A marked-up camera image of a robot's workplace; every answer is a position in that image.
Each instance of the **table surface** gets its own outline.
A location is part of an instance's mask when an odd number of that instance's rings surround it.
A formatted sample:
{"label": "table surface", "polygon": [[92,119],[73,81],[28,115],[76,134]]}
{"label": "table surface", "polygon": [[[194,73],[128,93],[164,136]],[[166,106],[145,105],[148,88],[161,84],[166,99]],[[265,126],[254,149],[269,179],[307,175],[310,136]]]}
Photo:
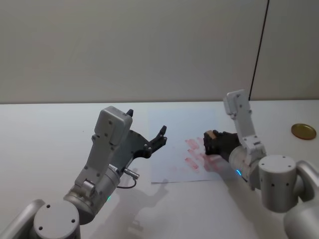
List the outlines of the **table surface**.
{"label": "table surface", "polygon": [[[63,198],[87,160],[99,111],[109,105],[134,109],[131,129],[148,139],[154,136],[150,108],[210,106],[217,118],[211,128],[235,131],[222,102],[0,105],[0,231],[32,200]],[[290,132],[298,122],[319,128],[319,101],[251,102],[251,107],[268,154],[319,167],[318,137],[304,141]],[[131,168],[141,175],[137,186],[116,190],[94,221],[81,227],[82,238],[286,238],[283,215],[263,208],[259,192],[243,180],[151,184],[149,159],[138,158]]]}

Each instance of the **wall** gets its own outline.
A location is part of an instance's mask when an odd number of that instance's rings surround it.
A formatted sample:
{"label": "wall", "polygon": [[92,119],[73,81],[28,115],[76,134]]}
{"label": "wall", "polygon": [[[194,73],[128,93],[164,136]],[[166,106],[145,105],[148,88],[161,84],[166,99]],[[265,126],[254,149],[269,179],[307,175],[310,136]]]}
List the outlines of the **wall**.
{"label": "wall", "polygon": [[206,101],[249,89],[266,0],[2,0],[0,103]]}
{"label": "wall", "polygon": [[319,99],[318,10],[316,0],[270,0],[251,99]]}

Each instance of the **white paper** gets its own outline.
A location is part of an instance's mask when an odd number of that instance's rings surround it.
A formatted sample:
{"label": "white paper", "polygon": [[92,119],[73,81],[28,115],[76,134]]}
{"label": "white paper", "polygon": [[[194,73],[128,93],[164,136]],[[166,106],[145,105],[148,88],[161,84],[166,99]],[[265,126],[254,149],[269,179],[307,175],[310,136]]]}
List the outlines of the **white paper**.
{"label": "white paper", "polygon": [[149,110],[152,136],[167,126],[167,142],[150,160],[152,183],[222,180],[235,173],[219,155],[205,155],[204,132],[217,128],[212,108]]}

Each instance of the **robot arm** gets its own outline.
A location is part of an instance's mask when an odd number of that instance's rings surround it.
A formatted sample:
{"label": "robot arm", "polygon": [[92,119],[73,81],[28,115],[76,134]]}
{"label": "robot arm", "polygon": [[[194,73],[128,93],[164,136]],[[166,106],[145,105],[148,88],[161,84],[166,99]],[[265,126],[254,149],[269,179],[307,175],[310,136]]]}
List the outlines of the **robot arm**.
{"label": "robot arm", "polygon": [[133,110],[124,113],[115,107],[103,109],[89,158],[64,200],[53,204],[33,201],[0,234],[0,239],[80,239],[80,225],[94,219],[124,173],[133,178],[132,187],[136,185],[139,175],[128,169],[131,162],[137,157],[149,158],[166,144],[166,126],[147,141],[130,130],[132,116]]}
{"label": "robot arm", "polygon": [[237,134],[208,131],[206,154],[220,154],[252,189],[260,189],[263,205],[286,213],[284,226],[290,239],[319,238],[319,174],[305,161],[284,155],[266,155],[255,134],[248,97],[243,90],[224,99],[225,109],[235,122]]}

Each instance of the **round gold disc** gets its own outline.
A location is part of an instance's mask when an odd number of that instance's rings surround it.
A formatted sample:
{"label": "round gold disc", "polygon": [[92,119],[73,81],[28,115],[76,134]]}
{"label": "round gold disc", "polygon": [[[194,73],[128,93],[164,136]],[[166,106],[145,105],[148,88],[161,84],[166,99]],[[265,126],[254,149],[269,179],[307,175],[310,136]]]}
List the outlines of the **round gold disc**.
{"label": "round gold disc", "polygon": [[291,127],[291,133],[297,138],[310,140],[314,139],[317,135],[317,132],[310,125],[304,123],[297,123]]}

